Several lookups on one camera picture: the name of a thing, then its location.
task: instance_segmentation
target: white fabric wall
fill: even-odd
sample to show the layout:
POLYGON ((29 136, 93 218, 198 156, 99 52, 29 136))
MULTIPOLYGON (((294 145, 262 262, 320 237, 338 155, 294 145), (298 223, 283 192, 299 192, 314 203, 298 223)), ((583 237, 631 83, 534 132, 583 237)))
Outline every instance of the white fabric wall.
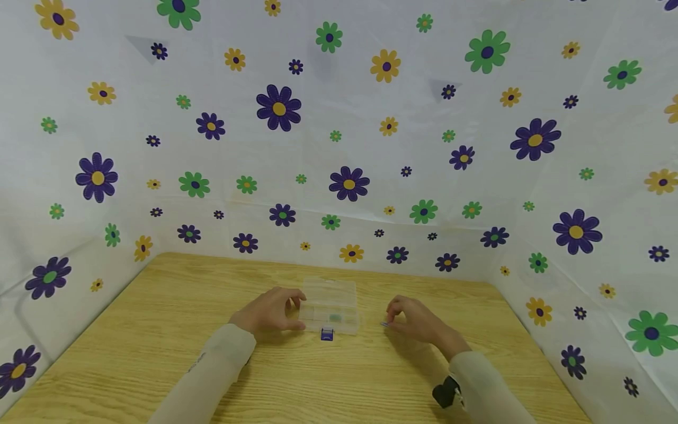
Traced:
POLYGON ((173 12, 159 13, 179 4, 170 0, 0 4, 0 413, 152 257, 172 251, 489 281, 593 422, 678 419, 678 351, 671 350, 678 347, 672 257, 678 194, 668 191, 678 180, 668 173, 661 195, 648 189, 656 183, 645 183, 651 172, 678 170, 678 126, 671 123, 678 121, 678 106, 671 106, 678 101, 676 0, 196 3, 184 0, 178 28, 173 12), (64 25, 55 24, 54 10, 64 25), (431 28, 419 31, 418 19, 433 19, 431 28), (324 22, 342 31, 334 52, 316 43, 324 22), (502 43, 510 48, 501 66, 473 71, 465 60, 469 43, 482 44, 487 29, 505 32, 502 43), (563 55, 570 42, 580 49, 563 55), (154 43, 162 43, 166 58, 153 54, 154 43), (245 55, 240 71, 224 63, 229 49, 245 55), (370 71, 382 49, 400 60, 390 82, 370 71), (303 64, 299 75, 290 70, 292 60, 303 64), (610 67, 623 60, 637 60, 640 73, 632 72, 635 81, 622 89, 607 88, 608 73, 620 72, 610 67), (110 104, 96 101, 100 86, 92 88, 93 81, 114 87, 110 104), (270 84, 288 87, 301 103, 300 122, 290 131, 270 130, 257 116, 257 96, 270 84), (455 95, 444 99, 448 85, 455 95), (500 100, 509 88, 521 93, 510 107, 500 100), (190 98, 190 108, 178 105, 179 95, 190 98), (570 96, 578 102, 568 109, 570 96), (202 113, 223 120, 219 140, 198 131, 202 113), (56 132, 44 130, 46 117, 56 121, 56 132), (390 136, 380 131, 387 117, 398 122, 390 136), (538 160, 517 159, 515 133, 537 118, 542 125, 556 121, 555 149, 538 160), (442 139, 448 130, 456 134, 449 143, 442 139), (334 131, 340 140, 330 138, 334 131), (152 147, 149 136, 161 144, 152 147), (451 153, 461 146, 476 153, 466 169, 455 169, 451 153), (86 199, 76 181, 101 182, 76 177, 81 159, 92 161, 97 152, 113 160, 110 172, 118 176, 103 180, 115 193, 101 203, 96 195, 86 199), (363 170, 367 195, 351 201, 330 191, 330 176, 342 166, 363 170), (409 176, 401 175, 404 167, 409 176), (580 177, 585 168, 593 170, 591 179, 580 177), (209 193, 183 191, 179 178, 186 172, 208 179, 209 193), (304 184, 296 181, 300 174, 304 184), (241 176, 251 176, 257 190, 238 189, 241 176), (149 188, 150 180, 159 189, 149 188), (426 224, 410 218, 422 199, 437 206, 426 224), (473 219, 463 214, 471 201, 482 206, 473 219), (63 217, 52 218, 54 204, 63 217), (270 220, 276 204, 290 205, 295 222, 270 220), (385 214, 390 207, 395 213, 385 214), (151 216, 154 208, 163 214, 151 216), (570 254, 556 242, 554 224, 577 209, 599 220, 594 230, 602 240, 589 253, 570 254), (328 214, 341 220, 334 230, 321 224, 328 214), (116 246, 104 238, 109 223, 120 231, 116 246), (194 225, 201 239, 184 242, 182 225, 194 225), (505 244, 480 241, 492 227, 505 228, 505 244), (377 230, 384 235, 376 237, 377 230), (258 249, 234 248, 240 233, 252 234, 258 249), (363 250, 355 263, 340 257, 348 244, 363 250), (650 250, 659 251, 653 246, 662 246, 665 261, 653 259, 650 250), (387 259, 396 247, 405 247, 406 261, 387 259), (547 257, 544 273, 530 268, 533 253, 547 257), (448 268, 453 254, 460 261, 448 268), (62 287, 55 286, 61 280, 42 282, 51 268, 36 269, 54 256, 67 257, 71 267, 61 275, 62 263, 56 274, 66 280, 62 287), (42 280, 30 283, 34 278, 42 280), (93 291, 97 279, 103 284, 93 291), (604 297, 602 284, 614 296, 604 297), (48 286, 50 297, 42 292, 48 286), (586 317, 578 319, 575 308, 586 317), (643 317, 629 336, 630 320, 643 317), (658 335, 646 331, 653 325, 658 335), (626 336, 640 338, 641 351, 626 336), (653 345, 656 355, 641 345, 653 345), (572 356, 570 346, 579 350, 568 367, 561 361, 572 356), (574 371, 579 366, 586 374, 574 371))

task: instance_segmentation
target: wood grain surface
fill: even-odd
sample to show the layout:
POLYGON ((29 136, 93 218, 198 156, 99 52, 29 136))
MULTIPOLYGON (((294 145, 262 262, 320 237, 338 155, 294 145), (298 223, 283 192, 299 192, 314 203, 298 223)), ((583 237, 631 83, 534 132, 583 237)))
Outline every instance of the wood grain surface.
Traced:
POLYGON ((0 422, 145 423, 234 311, 308 276, 355 281, 358 335, 258 336, 212 423, 470 423, 458 402, 442 410, 431 397, 447 374, 442 355, 379 325, 396 294, 461 331, 538 423, 590 423, 489 284, 174 253, 155 258, 0 422))

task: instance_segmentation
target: yellow flower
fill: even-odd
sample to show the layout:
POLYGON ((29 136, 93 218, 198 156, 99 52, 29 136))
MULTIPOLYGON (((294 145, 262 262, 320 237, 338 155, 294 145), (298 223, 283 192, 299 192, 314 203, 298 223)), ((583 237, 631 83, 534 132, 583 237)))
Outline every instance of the yellow flower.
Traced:
POLYGON ((672 113, 669 117, 669 123, 678 122, 678 94, 673 96, 673 104, 669 105, 664 109, 664 113, 672 113))
POLYGON ((541 298, 535 299, 534 297, 531 297, 530 301, 526 303, 525 306, 530 310, 528 315, 534 320, 534 325, 545 327, 546 322, 551 321, 550 312, 553 308, 545 305, 541 298))
POLYGON ((245 55, 240 52, 240 49, 234 50, 229 48, 224 53, 224 57, 226 58, 226 65, 230 66, 232 71, 237 69, 240 72, 245 67, 245 55))
POLYGON ((503 107, 513 107, 514 104, 520 103, 520 96, 522 95, 518 87, 509 87, 507 91, 502 93, 502 98, 499 101, 503 107))
POLYGON ((269 16, 278 16, 280 13, 280 2, 277 0, 266 0, 264 2, 266 7, 264 10, 268 12, 269 16))
POLYGON ((160 188, 160 181, 158 180, 148 180, 146 182, 146 185, 151 189, 151 190, 157 190, 160 188))
POLYGON ((90 287, 89 289, 90 289, 91 291, 93 291, 93 292, 97 292, 97 291, 99 291, 99 289, 100 289, 101 287, 103 287, 103 286, 104 286, 104 280, 102 280, 102 279, 100 279, 100 278, 97 278, 97 279, 94 281, 94 283, 92 283, 92 287, 90 287))
POLYGON ((43 18, 40 19, 40 26, 44 29, 51 29, 52 35, 57 40, 61 40, 63 35, 68 40, 73 39, 73 32, 80 31, 78 24, 73 22, 75 12, 71 9, 64 9, 61 0, 42 0, 41 5, 35 5, 35 11, 43 18))
POLYGON ((143 261, 146 257, 151 255, 151 248, 153 243, 151 243, 151 238, 146 236, 139 237, 139 240, 134 242, 136 244, 136 250, 134 251, 134 262, 143 261))
POLYGON ((381 82, 383 79, 387 83, 391 82, 392 77, 398 76, 398 66, 400 66, 400 59, 396 59, 395 50, 389 53, 386 49, 382 49, 379 56, 372 58, 374 66, 370 68, 370 73, 377 74, 377 81, 381 82))
POLYGON ((382 126, 379 128, 379 131, 382 132, 384 137, 390 137, 394 132, 398 132, 398 121, 395 120, 395 117, 386 117, 386 121, 382 121, 382 126))
POLYGON ((614 295, 616 294, 614 292, 614 287, 612 287, 609 284, 601 284, 600 287, 598 287, 598 289, 600 290, 600 294, 602 294, 604 297, 608 299, 613 298, 614 295))
POLYGON ((89 99, 96 100, 99 104, 111 104, 111 101, 117 98, 117 96, 113 94, 115 88, 106 86, 105 82, 93 82, 92 86, 88 88, 87 91, 91 94, 89 99))
POLYGON ((574 56, 577 56, 580 48, 581 47, 579 47, 579 43, 576 41, 571 41, 565 47, 563 47, 563 51, 560 52, 560 54, 562 54, 563 58, 565 59, 572 59, 574 56))
POLYGON ((352 244, 347 244, 345 249, 341 248, 340 250, 341 254, 339 257, 343 258, 344 262, 355 263, 358 259, 362 259, 363 253, 365 253, 365 250, 362 250, 359 244, 356 244, 355 246, 352 244))
POLYGON ((676 179, 678 172, 669 172, 666 168, 659 172, 650 172, 650 177, 645 179, 645 184, 648 185, 648 191, 656 191, 658 195, 673 192, 673 186, 678 185, 676 179))

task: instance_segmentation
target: flower center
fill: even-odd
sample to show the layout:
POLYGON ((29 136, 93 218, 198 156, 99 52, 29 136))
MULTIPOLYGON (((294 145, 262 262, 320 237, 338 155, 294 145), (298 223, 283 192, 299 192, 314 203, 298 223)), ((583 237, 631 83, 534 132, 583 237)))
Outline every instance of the flower center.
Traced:
POLYGON ((483 50, 480 52, 480 56, 483 59, 489 59, 489 58, 492 57, 493 54, 494 54, 494 48, 490 45, 483 48, 483 50))
POLYGON ((659 330, 654 327, 647 327, 644 334, 647 340, 659 339, 659 330))
POLYGON ((92 172, 92 182, 94 185, 101 185, 104 183, 104 173, 101 171, 94 171, 92 172))
POLYGON ((24 372, 26 372, 26 364, 19 364, 12 371, 12 374, 9 377, 12 378, 12 379, 18 379, 19 377, 24 375, 24 372))
POLYGON ((541 134, 535 134, 528 138, 527 143, 531 147, 537 147, 538 145, 542 144, 542 141, 544 141, 544 137, 542 137, 541 134))
POLYGON ((57 25, 63 25, 64 24, 64 17, 61 16, 60 14, 52 14, 52 20, 54 21, 55 24, 57 25))
POLYGON ((284 116, 285 112, 287 112, 287 108, 285 107, 284 104, 280 102, 273 103, 273 113, 278 115, 278 116, 284 116))
POLYGON ((43 283, 49 284, 56 278, 56 271, 50 271, 43 277, 43 283))
POLYGON ((184 10, 186 10, 183 0, 172 0, 172 7, 179 13, 184 13, 184 10))

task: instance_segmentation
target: small item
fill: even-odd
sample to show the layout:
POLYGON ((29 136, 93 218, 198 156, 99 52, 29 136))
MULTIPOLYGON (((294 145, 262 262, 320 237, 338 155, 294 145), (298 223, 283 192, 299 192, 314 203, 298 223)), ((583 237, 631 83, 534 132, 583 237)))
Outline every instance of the small item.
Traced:
POLYGON ((334 340, 334 329, 331 327, 323 327, 320 329, 320 340, 332 341, 334 340))

